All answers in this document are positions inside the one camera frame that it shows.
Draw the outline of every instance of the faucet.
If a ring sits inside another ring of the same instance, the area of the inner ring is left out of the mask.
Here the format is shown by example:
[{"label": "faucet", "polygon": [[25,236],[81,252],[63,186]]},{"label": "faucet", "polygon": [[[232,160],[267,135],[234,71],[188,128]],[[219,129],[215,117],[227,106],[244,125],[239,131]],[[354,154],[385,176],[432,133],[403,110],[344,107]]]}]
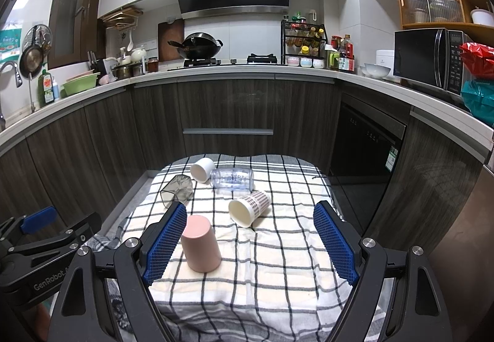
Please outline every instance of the faucet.
[{"label": "faucet", "polygon": [[[0,68],[0,74],[2,73],[3,69],[5,69],[7,66],[12,66],[12,68],[14,69],[15,86],[19,88],[22,85],[22,78],[21,75],[19,74],[17,63],[14,62],[13,60],[6,61]],[[4,130],[5,130],[5,118],[2,115],[2,104],[0,103],[0,132]]]}]

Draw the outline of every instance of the rice cooker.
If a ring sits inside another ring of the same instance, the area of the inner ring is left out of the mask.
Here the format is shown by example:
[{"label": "rice cooker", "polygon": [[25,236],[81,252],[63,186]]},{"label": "rice cooker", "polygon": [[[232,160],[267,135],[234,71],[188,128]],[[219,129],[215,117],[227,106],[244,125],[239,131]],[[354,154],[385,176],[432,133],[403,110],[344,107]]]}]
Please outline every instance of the rice cooker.
[{"label": "rice cooker", "polygon": [[386,80],[400,82],[399,77],[393,76],[393,64],[395,62],[395,52],[392,49],[380,49],[375,53],[375,64],[389,67],[391,71],[385,77]]}]

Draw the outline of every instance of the plaid cloth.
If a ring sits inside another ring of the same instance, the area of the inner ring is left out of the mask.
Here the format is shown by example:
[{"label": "plaid cloth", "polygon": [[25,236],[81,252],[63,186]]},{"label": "plaid cloth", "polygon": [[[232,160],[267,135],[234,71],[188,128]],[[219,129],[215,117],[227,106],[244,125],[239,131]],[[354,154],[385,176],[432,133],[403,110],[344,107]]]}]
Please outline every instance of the plaid cloth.
[{"label": "plaid cloth", "polygon": [[[149,224],[158,222],[165,212],[159,190],[176,174],[189,175],[191,164],[204,156],[217,167],[251,168],[255,189],[270,194],[272,205],[250,228],[239,228],[230,218],[228,203],[245,192],[214,190],[209,182],[193,180],[187,213],[209,219],[222,262],[207,274],[194,272],[179,243],[163,277],[149,288],[175,338],[185,342],[325,340],[351,287],[338,277],[314,227],[314,205],[320,200],[334,205],[328,180],[312,164],[284,155],[211,154],[182,159],[154,178],[149,194],[115,238],[122,242],[140,237]],[[97,240],[100,246],[105,244]],[[118,306],[118,295],[112,298]],[[120,312],[120,326],[131,331]],[[366,340],[377,340],[384,317],[385,311],[378,307]]]}]

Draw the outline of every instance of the blue gripper pad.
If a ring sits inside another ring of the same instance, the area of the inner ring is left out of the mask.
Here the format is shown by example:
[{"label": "blue gripper pad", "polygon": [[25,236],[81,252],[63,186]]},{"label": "blue gripper pad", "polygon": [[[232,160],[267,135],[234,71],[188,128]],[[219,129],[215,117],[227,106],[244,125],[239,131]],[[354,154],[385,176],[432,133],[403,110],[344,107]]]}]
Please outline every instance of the blue gripper pad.
[{"label": "blue gripper pad", "polygon": [[163,276],[185,225],[187,225],[187,211],[185,206],[180,204],[149,250],[146,271],[142,276],[147,286],[151,286],[155,280]]},{"label": "blue gripper pad", "polygon": [[353,252],[322,204],[314,207],[314,225],[340,278],[355,286],[359,275],[355,271]]},{"label": "blue gripper pad", "polygon": [[21,232],[25,235],[32,235],[46,225],[50,225],[56,219],[57,215],[58,213],[55,207],[50,206],[37,213],[26,216],[24,221],[22,221]]}]

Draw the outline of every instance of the cutting board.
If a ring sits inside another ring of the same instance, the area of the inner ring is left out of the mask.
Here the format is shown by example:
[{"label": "cutting board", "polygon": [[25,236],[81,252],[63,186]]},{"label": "cutting board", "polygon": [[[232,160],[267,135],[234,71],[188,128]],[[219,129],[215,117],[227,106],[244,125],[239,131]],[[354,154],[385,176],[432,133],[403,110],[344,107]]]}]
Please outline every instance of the cutting board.
[{"label": "cutting board", "polygon": [[183,59],[177,48],[170,46],[168,41],[184,41],[184,20],[177,19],[172,24],[159,23],[157,25],[157,50],[159,61]]}]

